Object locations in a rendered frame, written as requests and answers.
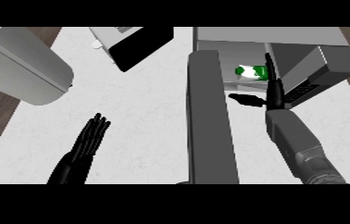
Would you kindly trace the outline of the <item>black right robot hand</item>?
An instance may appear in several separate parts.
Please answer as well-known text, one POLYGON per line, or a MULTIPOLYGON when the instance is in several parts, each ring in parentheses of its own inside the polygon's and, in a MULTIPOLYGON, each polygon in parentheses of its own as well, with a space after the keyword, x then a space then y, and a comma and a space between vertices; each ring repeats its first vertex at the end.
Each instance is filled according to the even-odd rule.
POLYGON ((267 66, 267 99, 255 95, 230 93, 229 98, 244 106, 267 106, 267 110, 285 108, 285 90, 282 80, 276 77, 270 54, 266 54, 267 66))

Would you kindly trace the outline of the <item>grey microwave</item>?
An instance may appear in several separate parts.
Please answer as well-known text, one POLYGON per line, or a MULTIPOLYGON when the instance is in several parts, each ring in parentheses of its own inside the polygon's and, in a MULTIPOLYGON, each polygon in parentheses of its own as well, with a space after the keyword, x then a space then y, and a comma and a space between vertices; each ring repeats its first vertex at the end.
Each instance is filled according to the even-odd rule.
POLYGON ((227 91, 267 89, 264 82, 241 80, 233 71, 241 65, 263 65, 270 57, 288 108, 350 78, 350 43, 338 27, 196 27, 193 48, 218 53, 227 91))

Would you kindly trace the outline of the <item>grey and black toaster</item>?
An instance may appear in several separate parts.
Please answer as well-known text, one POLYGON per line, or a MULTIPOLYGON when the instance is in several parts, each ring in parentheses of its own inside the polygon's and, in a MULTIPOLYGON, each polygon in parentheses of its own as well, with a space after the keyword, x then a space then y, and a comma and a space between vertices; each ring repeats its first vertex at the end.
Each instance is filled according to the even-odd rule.
POLYGON ((96 47, 125 72, 174 39, 173 27, 90 27, 96 47))

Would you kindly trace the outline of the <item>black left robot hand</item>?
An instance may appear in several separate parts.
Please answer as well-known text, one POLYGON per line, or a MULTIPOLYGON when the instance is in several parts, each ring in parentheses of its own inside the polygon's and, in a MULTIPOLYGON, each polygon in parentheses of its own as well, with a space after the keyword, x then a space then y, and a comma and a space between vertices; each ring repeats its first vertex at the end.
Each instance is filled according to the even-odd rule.
POLYGON ((47 180, 49 184, 81 185, 111 122, 100 113, 87 121, 71 151, 63 155, 47 180))

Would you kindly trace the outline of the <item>green and white milk carton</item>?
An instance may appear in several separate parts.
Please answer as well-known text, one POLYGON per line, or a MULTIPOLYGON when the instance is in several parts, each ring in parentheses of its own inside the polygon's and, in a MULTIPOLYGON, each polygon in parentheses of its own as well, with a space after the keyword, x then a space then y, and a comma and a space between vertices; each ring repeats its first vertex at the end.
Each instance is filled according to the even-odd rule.
POLYGON ((235 69, 235 74, 239 80, 266 81, 267 80, 267 67, 239 65, 238 68, 235 69))

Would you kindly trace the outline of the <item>dark grey microwave door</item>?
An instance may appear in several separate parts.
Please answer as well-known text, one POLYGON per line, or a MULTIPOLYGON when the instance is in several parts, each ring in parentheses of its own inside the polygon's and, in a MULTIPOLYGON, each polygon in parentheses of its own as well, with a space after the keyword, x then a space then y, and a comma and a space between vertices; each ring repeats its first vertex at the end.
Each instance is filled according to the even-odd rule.
POLYGON ((189 184, 238 184, 218 52, 189 54, 186 120, 189 184))

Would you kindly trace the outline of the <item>pale grey rounded appliance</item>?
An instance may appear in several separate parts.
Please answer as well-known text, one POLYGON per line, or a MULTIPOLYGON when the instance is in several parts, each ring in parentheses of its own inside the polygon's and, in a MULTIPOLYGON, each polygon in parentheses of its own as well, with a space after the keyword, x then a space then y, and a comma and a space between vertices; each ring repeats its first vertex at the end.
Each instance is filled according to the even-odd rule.
POLYGON ((26 27, 0 27, 0 92, 43 106, 68 92, 74 71, 26 27))

